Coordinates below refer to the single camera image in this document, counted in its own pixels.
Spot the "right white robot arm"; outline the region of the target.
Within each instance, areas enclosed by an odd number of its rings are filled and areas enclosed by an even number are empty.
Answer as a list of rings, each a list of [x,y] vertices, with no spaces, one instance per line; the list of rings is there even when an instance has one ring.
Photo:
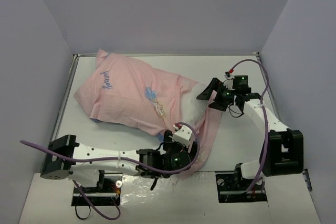
[[[237,164],[233,183],[244,189],[264,177],[300,174],[303,171],[303,134],[283,124],[248,85],[247,75],[226,73],[225,81],[213,78],[197,99],[210,101],[211,109],[225,112],[238,107],[264,134],[259,159]]]

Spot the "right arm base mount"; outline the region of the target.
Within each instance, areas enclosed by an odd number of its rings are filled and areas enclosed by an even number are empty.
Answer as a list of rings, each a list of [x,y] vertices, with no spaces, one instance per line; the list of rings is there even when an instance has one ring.
[[[216,173],[217,198],[221,204],[267,202],[266,190],[263,181],[256,183],[246,192],[252,179],[235,179],[233,172]]]

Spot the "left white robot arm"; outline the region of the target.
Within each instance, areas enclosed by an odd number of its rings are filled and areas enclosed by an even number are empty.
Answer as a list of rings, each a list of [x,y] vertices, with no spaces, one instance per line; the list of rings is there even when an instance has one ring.
[[[188,170],[200,152],[198,137],[184,127],[165,131],[156,149],[106,150],[79,143],[75,135],[64,135],[50,142],[47,150],[41,178],[74,180],[93,191],[104,189],[106,172],[169,178]]]

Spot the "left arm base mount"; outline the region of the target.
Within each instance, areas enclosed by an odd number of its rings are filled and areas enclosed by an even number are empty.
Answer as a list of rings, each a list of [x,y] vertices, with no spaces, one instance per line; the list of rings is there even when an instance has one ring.
[[[119,206],[121,202],[121,174],[106,174],[97,187],[80,186],[86,197],[95,207]]]

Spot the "white pillow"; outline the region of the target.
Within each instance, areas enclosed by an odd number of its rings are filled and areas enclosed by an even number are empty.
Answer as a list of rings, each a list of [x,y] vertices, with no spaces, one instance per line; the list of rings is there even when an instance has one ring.
[[[189,124],[195,130],[202,125],[205,111],[208,108],[208,101],[198,100],[207,86],[202,83],[195,84],[190,91],[181,96],[182,122]]]

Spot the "pink and blue Frozen pillowcase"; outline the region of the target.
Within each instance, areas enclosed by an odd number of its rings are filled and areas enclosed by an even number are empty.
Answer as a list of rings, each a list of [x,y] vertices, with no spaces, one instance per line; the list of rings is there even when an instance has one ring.
[[[150,64],[100,49],[96,69],[77,89],[74,99],[89,119],[137,128],[153,136],[182,122],[181,96],[199,82]],[[207,108],[195,131],[200,140],[196,162],[181,179],[199,171],[206,163],[221,122],[220,111]]]

